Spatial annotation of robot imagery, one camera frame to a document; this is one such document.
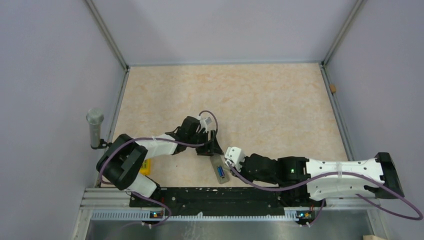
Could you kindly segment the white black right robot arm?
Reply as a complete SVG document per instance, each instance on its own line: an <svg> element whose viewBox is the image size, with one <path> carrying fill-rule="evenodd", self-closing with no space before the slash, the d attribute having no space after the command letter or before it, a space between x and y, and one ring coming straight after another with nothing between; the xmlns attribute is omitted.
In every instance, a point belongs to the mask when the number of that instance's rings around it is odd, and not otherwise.
<svg viewBox="0 0 424 240"><path fill-rule="evenodd" d="M251 186L254 182L272 184L264 187L269 192L293 192L299 206L312 200L329 197L374 196L377 199L404 197L400 179L388 152L358 161L324 161L289 156L271 159L258 154L233 154L226 164L234 175Z"/></svg>

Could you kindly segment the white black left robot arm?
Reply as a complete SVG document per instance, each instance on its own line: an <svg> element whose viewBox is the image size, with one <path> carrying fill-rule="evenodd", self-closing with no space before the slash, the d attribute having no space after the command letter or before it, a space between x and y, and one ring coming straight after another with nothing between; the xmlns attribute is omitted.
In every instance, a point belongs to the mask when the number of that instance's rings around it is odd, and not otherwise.
<svg viewBox="0 0 424 240"><path fill-rule="evenodd" d="M213 113L209 117L187 116L175 130L159 136L132 138L123 133L109 144L96 170L117 189L135 192L147 206L154 207L160 202L160 186L140 173L144 161L177 155L187 148L195 149L200 156L222 155L218 129L210 129L211 123L218 123Z"/></svg>

